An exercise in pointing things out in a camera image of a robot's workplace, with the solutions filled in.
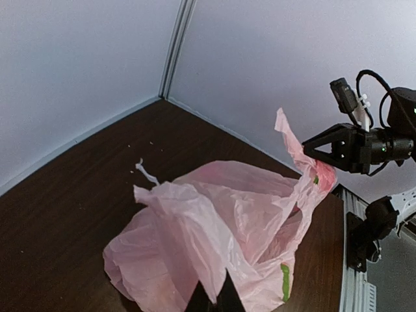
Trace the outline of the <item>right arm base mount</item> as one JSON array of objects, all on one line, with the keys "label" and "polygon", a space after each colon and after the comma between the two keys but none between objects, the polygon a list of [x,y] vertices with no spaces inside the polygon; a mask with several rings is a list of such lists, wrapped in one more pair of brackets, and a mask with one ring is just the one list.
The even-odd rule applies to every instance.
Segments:
[{"label": "right arm base mount", "polygon": [[381,246],[369,231],[366,220],[352,212],[346,214],[346,265],[356,272],[367,272],[367,263],[381,259]]}]

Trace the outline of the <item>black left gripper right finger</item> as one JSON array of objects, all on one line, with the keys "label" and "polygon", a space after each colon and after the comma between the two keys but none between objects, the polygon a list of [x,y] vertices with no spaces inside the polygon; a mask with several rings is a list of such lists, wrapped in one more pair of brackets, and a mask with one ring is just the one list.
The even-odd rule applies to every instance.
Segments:
[{"label": "black left gripper right finger", "polygon": [[229,272],[226,272],[226,279],[217,296],[216,309],[220,312],[244,312],[244,306]]}]

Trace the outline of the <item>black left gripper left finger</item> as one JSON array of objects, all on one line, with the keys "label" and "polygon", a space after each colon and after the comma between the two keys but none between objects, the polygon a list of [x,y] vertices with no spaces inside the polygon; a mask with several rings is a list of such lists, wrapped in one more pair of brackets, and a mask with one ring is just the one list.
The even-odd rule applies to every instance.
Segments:
[{"label": "black left gripper left finger", "polygon": [[214,312],[216,306],[210,301],[203,285],[199,281],[187,304],[185,312]]}]

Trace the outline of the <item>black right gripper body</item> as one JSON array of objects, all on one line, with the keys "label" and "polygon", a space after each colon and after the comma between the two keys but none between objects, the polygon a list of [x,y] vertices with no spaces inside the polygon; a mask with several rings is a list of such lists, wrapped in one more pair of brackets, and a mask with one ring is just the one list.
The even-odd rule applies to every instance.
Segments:
[{"label": "black right gripper body", "polygon": [[386,166],[389,153],[390,143],[383,129],[366,132],[344,127],[331,142],[332,165],[352,174],[374,174],[371,166]]}]

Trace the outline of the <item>pink plastic bag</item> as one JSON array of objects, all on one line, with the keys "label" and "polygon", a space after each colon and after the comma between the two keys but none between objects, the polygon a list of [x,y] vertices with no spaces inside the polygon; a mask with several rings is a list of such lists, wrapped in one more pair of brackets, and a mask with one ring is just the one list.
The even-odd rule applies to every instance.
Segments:
[{"label": "pink plastic bag", "polygon": [[282,110],[275,129],[298,179],[237,161],[213,161],[153,188],[103,251],[110,282],[143,311],[184,311],[197,285],[219,304],[230,278],[246,311],[273,311],[291,295],[295,253],[335,169],[304,154]]}]

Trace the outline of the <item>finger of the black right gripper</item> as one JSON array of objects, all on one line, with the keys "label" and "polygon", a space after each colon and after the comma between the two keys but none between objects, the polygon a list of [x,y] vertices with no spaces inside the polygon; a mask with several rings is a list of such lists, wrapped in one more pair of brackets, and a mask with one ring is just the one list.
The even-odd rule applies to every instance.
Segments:
[{"label": "finger of the black right gripper", "polygon": [[340,168],[341,162],[332,153],[326,153],[324,151],[318,151],[315,149],[305,149],[304,154],[317,161],[326,163],[336,168]]},{"label": "finger of the black right gripper", "polygon": [[340,142],[349,137],[353,126],[349,123],[337,123],[314,137],[304,141],[304,152],[316,150],[318,147],[326,144]]}]

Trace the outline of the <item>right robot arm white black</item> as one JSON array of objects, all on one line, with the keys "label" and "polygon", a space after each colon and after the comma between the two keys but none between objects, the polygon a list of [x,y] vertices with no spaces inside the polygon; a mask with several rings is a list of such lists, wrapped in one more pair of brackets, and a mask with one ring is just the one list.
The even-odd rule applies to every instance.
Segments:
[{"label": "right robot arm white black", "polygon": [[[303,143],[304,153],[352,174],[374,176],[390,162],[402,166],[415,158],[415,136],[405,118],[415,121],[415,91],[392,89],[387,127],[369,131],[338,123]],[[400,233],[415,216],[415,189],[386,195],[365,209],[365,217],[347,214],[347,265],[363,272],[367,261],[381,258],[380,241],[390,232]]]}]

